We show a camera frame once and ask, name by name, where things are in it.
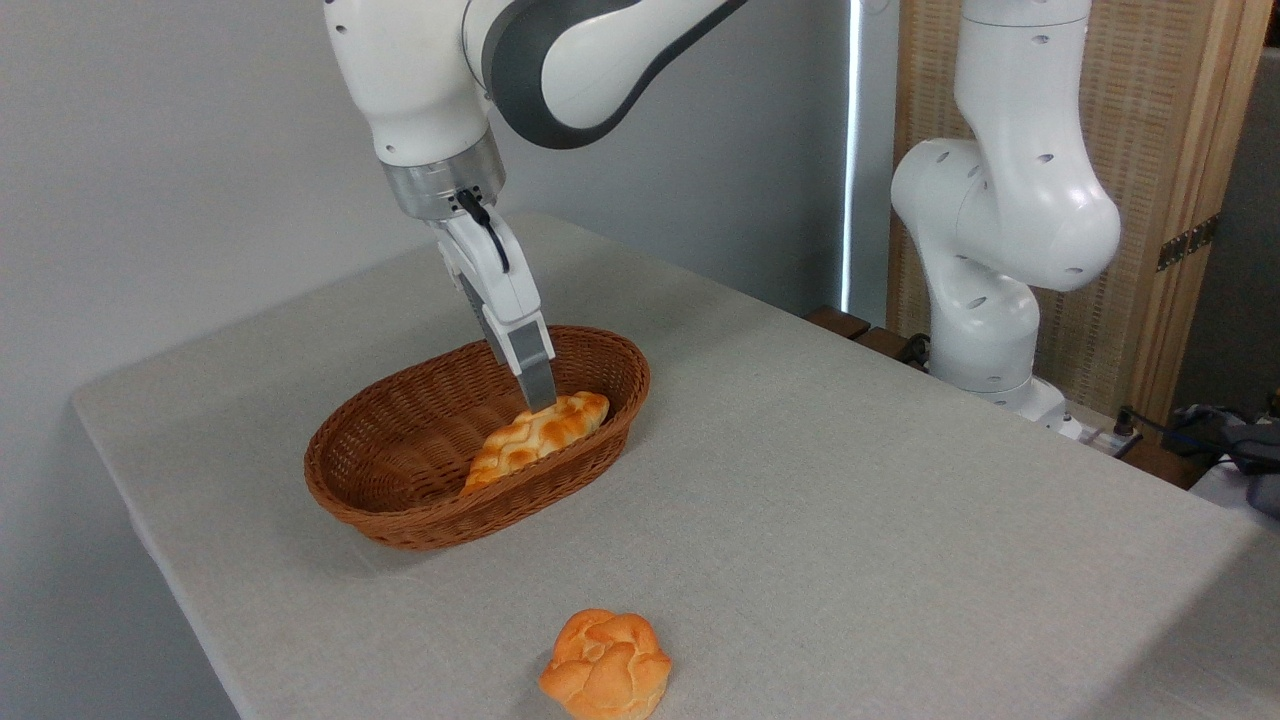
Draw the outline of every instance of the bread roll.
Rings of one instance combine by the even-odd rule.
[[[584,610],[556,638],[538,687],[575,720],[644,720],[663,693],[671,659],[639,615]]]
[[[609,413],[609,398],[594,392],[562,395],[539,413],[525,410],[509,425],[498,428],[471,461],[462,495],[470,495],[503,475],[568,447],[595,432]]]

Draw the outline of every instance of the woven screen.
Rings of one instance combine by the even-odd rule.
[[[1094,283],[1065,295],[1037,291],[1036,373],[1102,413],[1126,400],[1144,342],[1156,256],[1167,240],[1169,197],[1192,111],[1188,95],[1197,91],[1198,54],[1213,13],[1208,0],[1093,3],[1080,113],[1089,156],[1120,208],[1124,236]],[[904,0],[899,158],[932,137],[972,137],[952,100],[959,26],[959,0]],[[900,334],[928,332],[919,259],[896,219],[892,233],[890,327]]]

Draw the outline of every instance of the wooden block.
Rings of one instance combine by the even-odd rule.
[[[858,345],[869,347],[881,355],[887,355],[895,360],[906,359],[906,338],[891,333],[884,328],[872,328],[855,340]]]
[[[840,337],[856,340],[859,336],[872,329],[872,324],[861,318],[855,318],[847,313],[841,313],[829,305],[823,305],[804,316],[805,320],[826,328]]]
[[[1206,473],[1206,468],[1160,447],[1153,437],[1143,437],[1121,460],[1181,489],[1190,489]]]

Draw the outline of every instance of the brown woven basket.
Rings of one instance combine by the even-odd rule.
[[[485,342],[383,378],[344,402],[307,447],[307,487],[334,518],[403,550],[481,538],[579,491],[622,454],[649,393],[649,364],[625,337],[552,327],[562,395],[591,391],[609,414],[585,439],[460,497],[471,459],[525,409],[516,379]]]

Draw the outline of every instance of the pastry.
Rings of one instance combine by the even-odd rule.
[[[562,395],[556,398],[556,405],[539,413],[525,410],[484,441],[471,461],[462,495],[470,495],[591,434],[608,413],[608,397],[585,391]]]
[[[663,693],[671,659],[635,614],[584,610],[556,638],[538,687],[575,720],[644,720]]]

